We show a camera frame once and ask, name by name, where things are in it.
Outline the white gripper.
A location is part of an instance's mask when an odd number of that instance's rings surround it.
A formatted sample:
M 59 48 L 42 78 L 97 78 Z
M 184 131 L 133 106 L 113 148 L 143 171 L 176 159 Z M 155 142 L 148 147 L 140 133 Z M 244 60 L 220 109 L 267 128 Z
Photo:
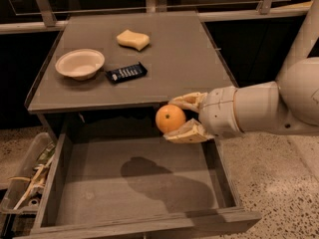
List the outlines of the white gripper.
M 242 136 L 234 110 L 236 87 L 214 89 L 209 94 L 194 92 L 171 99 L 168 103 L 182 110 L 199 113 L 179 129 L 165 133 L 163 137 L 172 143 L 201 143 L 218 138 Z

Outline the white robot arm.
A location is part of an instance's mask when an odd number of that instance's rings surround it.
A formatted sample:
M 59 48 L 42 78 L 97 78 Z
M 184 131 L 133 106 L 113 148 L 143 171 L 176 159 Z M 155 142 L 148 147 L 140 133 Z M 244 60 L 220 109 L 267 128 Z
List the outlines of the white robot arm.
M 319 39 L 319 0 L 312 5 L 273 82 L 190 93 L 169 102 L 198 113 L 163 137 L 173 143 L 239 137 L 250 131 L 280 135 L 319 133 L 319 58 L 310 55 Z

